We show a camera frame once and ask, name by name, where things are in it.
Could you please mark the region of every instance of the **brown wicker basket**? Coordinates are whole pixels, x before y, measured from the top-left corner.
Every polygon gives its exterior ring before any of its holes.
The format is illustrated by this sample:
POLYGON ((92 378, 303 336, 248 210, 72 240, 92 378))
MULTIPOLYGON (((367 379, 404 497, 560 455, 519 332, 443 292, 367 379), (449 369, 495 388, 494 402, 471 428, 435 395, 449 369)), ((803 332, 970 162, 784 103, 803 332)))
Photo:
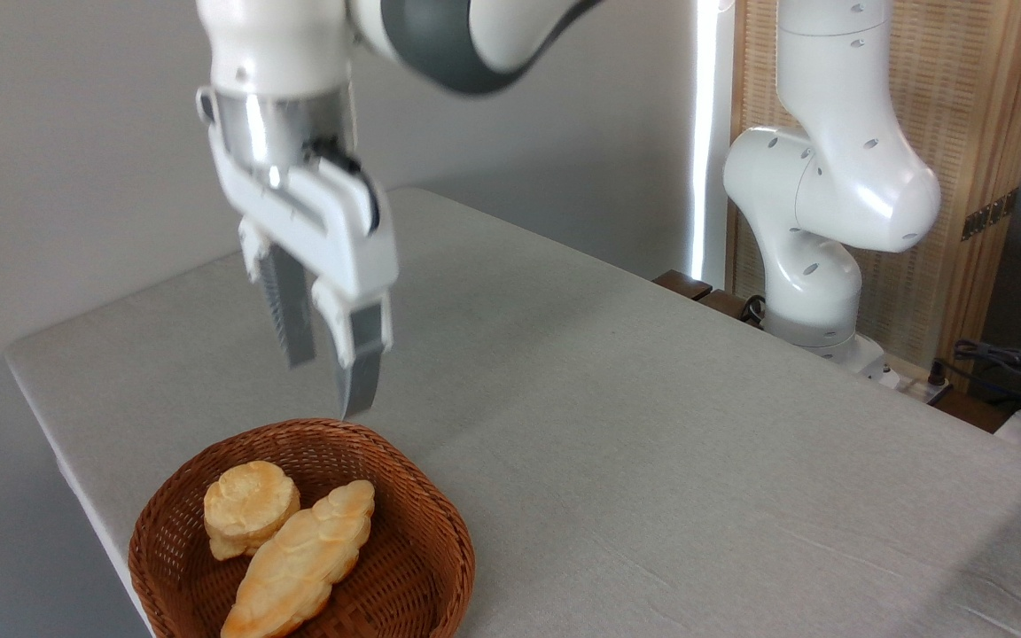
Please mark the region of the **brown wicker basket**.
POLYGON ((283 468, 303 507, 352 480, 377 487, 373 533, 329 604, 292 635, 434 638, 463 622, 475 553, 459 513, 388 441, 333 420, 263 426, 207 447, 149 500, 130 542, 129 567, 161 638, 218 635, 250 560, 214 560, 203 529, 203 493, 248 460, 283 468))

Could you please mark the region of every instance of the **table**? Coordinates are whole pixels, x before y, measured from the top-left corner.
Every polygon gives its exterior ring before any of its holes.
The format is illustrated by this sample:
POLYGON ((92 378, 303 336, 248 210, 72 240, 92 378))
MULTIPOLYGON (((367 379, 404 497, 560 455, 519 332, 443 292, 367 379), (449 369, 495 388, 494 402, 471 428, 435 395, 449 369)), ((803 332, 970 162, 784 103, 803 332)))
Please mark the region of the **table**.
MULTIPOLYGON (((1021 635, 1021 448, 448 199, 393 209, 396 347, 360 423, 469 525, 461 635, 1021 635)), ((336 412, 238 255, 8 362, 126 585, 184 460, 336 412)))

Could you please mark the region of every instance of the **black cable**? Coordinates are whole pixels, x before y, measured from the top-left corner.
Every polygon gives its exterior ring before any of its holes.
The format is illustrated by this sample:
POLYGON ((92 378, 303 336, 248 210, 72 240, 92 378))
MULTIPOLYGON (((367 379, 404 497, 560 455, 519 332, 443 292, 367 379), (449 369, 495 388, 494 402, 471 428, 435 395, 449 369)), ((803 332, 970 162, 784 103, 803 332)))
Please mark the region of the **black cable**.
POLYGON ((1016 388, 1009 388, 996 384, 995 381, 982 379, 982 377, 973 375, 973 373, 964 371, 964 369, 953 366, 952 363, 947 362, 947 360, 936 359, 936 361, 940 363, 941 366, 943 366, 944 369, 947 369, 947 371, 952 371, 957 375, 964 377, 964 379, 966 380, 976 381, 976 383, 982 385, 985 388, 990 389, 990 391, 998 392, 1001 394, 1008 394, 1010 396, 1018 397, 1018 399, 1021 399, 1021 391, 1019 391, 1016 388))
POLYGON ((746 303, 742 304, 742 311, 738 313, 740 322, 753 320, 758 324, 763 323, 763 315, 766 314, 767 299, 763 295, 750 295, 746 303))

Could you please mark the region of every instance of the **bread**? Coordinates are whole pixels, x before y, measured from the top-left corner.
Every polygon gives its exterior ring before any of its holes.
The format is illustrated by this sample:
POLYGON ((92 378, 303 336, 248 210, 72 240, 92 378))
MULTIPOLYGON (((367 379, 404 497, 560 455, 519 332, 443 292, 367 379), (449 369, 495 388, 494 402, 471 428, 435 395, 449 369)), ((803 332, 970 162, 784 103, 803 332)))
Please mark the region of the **bread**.
POLYGON ((321 614, 369 540, 373 492, 356 480, 291 517, 254 554, 222 638, 277 638, 321 614))
POLYGON ((299 509, 299 490, 279 465, 252 460, 227 470, 203 496, 211 554, 252 556, 299 509))

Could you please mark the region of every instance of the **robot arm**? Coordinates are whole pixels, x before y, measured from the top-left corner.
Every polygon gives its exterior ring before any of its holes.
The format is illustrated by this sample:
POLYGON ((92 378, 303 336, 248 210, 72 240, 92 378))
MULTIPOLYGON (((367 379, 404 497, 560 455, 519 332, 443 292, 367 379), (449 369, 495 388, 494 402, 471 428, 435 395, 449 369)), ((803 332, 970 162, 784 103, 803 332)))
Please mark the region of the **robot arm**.
POLYGON ((445 88, 506 88, 599 0, 198 0, 209 127, 239 243, 291 366, 332 336, 341 416, 373 404, 398 266, 384 193, 353 156, 349 56, 363 41, 445 88), (307 284, 306 272, 315 276, 307 284))
POLYGON ((842 243, 902 252, 936 222, 936 175, 888 91, 891 0, 781 0, 778 97, 803 129, 756 127, 730 148, 727 194, 763 252, 767 332, 879 379, 857 334, 862 273, 842 243))

